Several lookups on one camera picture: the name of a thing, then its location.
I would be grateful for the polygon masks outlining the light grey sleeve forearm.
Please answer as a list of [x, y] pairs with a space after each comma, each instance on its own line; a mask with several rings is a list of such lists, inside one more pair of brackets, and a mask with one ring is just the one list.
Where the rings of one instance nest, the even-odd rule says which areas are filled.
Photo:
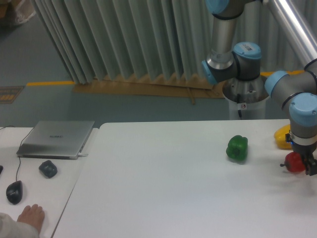
[[1, 238], [38, 238], [39, 232], [31, 225], [14, 221], [8, 214], [0, 214]]

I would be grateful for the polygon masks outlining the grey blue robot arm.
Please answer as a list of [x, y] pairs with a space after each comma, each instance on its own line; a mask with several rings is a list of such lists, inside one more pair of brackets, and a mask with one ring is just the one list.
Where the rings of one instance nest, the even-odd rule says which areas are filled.
[[291, 75], [277, 71], [267, 79], [260, 75], [261, 50], [257, 44], [233, 45], [236, 22], [242, 15], [245, 0], [208, 0], [206, 6], [214, 16], [211, 53], [202, 61], [210, 84], [233, 82], [231, 95], [237, 103], [260, 96], [272, 98], [290, 120], [285, 141], [300, 155], [307, 175], [317, 173], [313, 156], [317, 148], [317, 39], [305, 18], [291, 0], [264, 0], [287, 40], [297, 54], [304, 71]]

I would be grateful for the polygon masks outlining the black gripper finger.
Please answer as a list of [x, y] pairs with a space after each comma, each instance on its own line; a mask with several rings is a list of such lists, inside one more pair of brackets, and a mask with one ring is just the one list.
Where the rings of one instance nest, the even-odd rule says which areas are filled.
[[305, 174], [308, 176], [314, 176], [317, 174], [317, 161], [316, 159], [304, 159], [303, 164], [305, 166]]

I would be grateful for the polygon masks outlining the person's bare hand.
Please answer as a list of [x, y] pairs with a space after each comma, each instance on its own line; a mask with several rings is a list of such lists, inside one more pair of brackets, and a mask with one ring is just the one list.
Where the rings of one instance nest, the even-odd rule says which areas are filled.
[[18, 216], [17, 222], [28, 224], [35, 228], [38, 234], [40, 234], [43, 222], [45, 218], [45, 212], [42, 206], [33, 204], [32, 206], [27, 205], [22, 213]]

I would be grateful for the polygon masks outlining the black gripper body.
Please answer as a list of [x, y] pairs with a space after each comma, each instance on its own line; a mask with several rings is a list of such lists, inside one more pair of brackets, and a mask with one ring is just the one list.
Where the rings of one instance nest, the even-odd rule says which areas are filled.
[[285, 135], [285, 141], [289, 143], [294, 152], [299, 153], [307, 160], [314, 159], [313, 153], [317, 148], [317, 136], [304, 138], [295, 135], [291, 130]]

